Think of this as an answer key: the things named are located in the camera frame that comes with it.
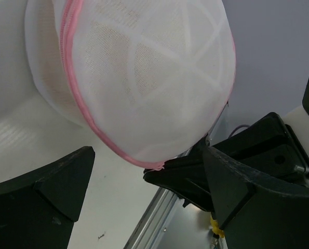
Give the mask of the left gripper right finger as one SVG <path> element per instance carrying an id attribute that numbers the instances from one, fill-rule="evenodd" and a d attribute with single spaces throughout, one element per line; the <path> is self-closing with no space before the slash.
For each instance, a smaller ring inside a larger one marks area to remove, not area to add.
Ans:
<path id="1" fill-rule="evenodd" d="M 309 188 L 203 153 L 211 198 L 228 248 L 309 248 Z"/>

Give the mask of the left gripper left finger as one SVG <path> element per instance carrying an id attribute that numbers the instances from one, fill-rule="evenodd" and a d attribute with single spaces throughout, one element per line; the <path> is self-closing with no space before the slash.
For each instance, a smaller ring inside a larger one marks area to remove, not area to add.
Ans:
<path id="1" fill-rule="evenodd" d="M 0 248 L 67 248 L 94 161 L 94 149 L 84 146 L 1 182 Z"/>

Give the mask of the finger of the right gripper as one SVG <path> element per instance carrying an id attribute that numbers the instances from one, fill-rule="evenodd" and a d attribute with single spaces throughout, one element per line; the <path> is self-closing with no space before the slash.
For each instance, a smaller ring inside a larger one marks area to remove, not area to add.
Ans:
<path id="1" fill-rule="evenodd" d="M 214 206 L 203 162 L 203 151 L 193 147 L 188 154 L 165 162 L 161 170 L 144 170 L 143 179 L 150 184 L 172 191 L 182 206 L 189 204 L 205 212 L 213 212 Z"/>

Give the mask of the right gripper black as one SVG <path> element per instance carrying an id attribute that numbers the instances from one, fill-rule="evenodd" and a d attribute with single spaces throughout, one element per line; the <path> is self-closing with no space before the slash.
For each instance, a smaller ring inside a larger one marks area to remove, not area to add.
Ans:
<path id="1" fill-rule="evenodd" d="M 309 157 L 291 126 L 274 112 L 214 148 L 270 176 L 309 187 Z"/>

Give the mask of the white mesh laundry bag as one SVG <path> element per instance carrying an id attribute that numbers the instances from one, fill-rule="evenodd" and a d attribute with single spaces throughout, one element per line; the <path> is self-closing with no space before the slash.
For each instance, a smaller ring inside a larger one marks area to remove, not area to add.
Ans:
<path id="1" fill-rule="evenodd" d="M 204 137 L 233 88 L 222 1 L 28 1 L 24 29 L 41 96 L 145 169 Z"/>

